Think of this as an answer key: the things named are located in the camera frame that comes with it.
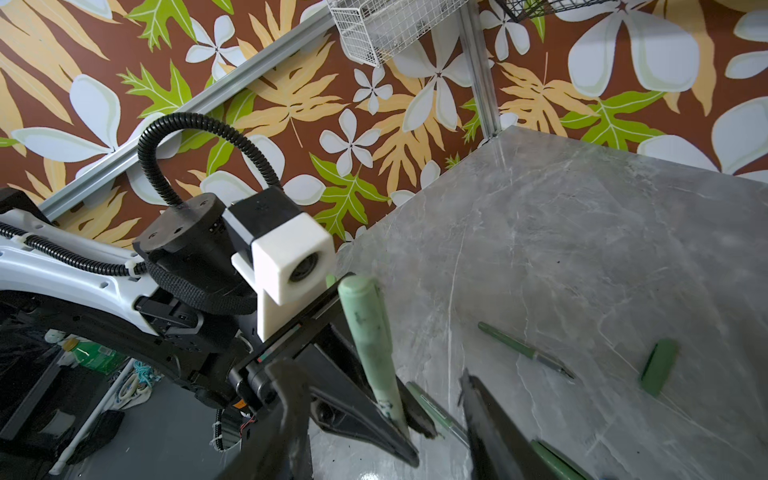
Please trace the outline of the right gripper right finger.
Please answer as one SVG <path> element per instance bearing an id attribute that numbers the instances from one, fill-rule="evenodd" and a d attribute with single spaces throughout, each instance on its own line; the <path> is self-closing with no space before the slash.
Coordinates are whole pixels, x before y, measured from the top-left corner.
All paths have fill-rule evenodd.
<path id="1" fill-rule="evenodd" d="M 556 479 L 479 377 L 464 370 L 460 385 L 472 479 Z"/>

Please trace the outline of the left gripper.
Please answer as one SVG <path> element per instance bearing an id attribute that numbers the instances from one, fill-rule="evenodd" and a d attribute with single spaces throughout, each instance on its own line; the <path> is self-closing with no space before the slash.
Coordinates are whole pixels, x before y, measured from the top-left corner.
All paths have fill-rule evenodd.
<path id="1" fill-rule="evenodd" d="M 270 389 L 260 393 L 265 368 L 284 358 L 296 359 L 308 347 L 312 416 L 325 432 L 373 445 L 398 460 L 419 465 L 411 440 L 380 410 L 367 382 L 347 325 L 334 279 L 331 285 L 281 327 L 270 339 L 239 361 L 229 381 L 247 413 L 257 415 L 274 402 Z M 434 421 L 408 389 L 399 390 L 407 425 L 435 439 Z"/>

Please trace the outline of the light green pen cap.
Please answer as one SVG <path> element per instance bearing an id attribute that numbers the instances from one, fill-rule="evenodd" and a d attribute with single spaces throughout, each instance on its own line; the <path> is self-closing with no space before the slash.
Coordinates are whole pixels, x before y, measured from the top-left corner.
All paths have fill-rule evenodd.
<path id="1" fill-rule="evenodd" d="M 378 282 L 351 275 L 337 288 L 358 358 L 379 410 L 400 433 L 410 438 L 392 360 L 391 329 Z"/>

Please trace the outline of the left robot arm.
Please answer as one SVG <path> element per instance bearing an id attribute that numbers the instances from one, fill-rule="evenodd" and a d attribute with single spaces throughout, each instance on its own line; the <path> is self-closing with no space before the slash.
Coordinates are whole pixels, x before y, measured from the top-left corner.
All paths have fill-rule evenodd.
<path id="1" fill-rule="evenodd" d="M 214 408 L 248 411 L 228 478 L 312 474 L 310 424 L 417 466 L 411 431 L 433 421 L 398 385 L 388 419 L 360 363 L 329 233 L 270 187 L 166 209 L 126 250 L 65 232 L 17 190 L 1 192 L 1 312 L 155 367 Z"/>

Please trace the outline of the dark green pen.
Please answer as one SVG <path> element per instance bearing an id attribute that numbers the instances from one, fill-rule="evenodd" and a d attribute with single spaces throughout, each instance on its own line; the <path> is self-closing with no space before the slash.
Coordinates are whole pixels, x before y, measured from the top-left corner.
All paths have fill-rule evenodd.
<path id="1" fill-rule="evenodd" d="M 485 333 L 487 336 L 497 340 L 498 342 L 504 344 L 508 348 L 523 355 L 524 357 L 532 361 L 539 362 L 542 365 L 545 365 L 547 368 L 563 375 L 569 380 L 572 380 L 572 381 L 576 380 L 575 374 L 571 372 L 562 362 L 552 357 L 551 355 L 548 355 L 540 350 L 537 350 L 533 346 L 526 344 L 525 342 L 509 335 L 508 333 L 488 323 L 479 322 L 478 328 L 481 332 Z"/>

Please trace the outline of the light green pen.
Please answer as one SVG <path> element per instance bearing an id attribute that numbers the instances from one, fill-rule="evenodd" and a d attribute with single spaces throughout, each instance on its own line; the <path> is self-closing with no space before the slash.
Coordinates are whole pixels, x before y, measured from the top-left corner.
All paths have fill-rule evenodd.
<path id="1" fill-rule="evenodd" d="M 470 447 L 467 431 L 460 422 L 453 417 L 447 409 L 442 407 L 422 387 L 413 381 L 406 383 L 407 389 L 416 398 L 420 406 L 427 412 L 430 418 L 443 430 L 450 433 L 466 448 Z"/>

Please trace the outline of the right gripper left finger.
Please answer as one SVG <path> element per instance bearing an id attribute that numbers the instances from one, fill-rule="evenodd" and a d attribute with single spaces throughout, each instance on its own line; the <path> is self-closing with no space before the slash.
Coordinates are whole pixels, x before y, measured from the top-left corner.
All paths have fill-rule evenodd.
<path id="1" fill-rule="evenodd" d="M 278 400 L 254 424 L 241 452 L 218 475 L 220 479 L 311 479 L 308 424 L 309 379 L 294 360 L 266 367 Z"/>

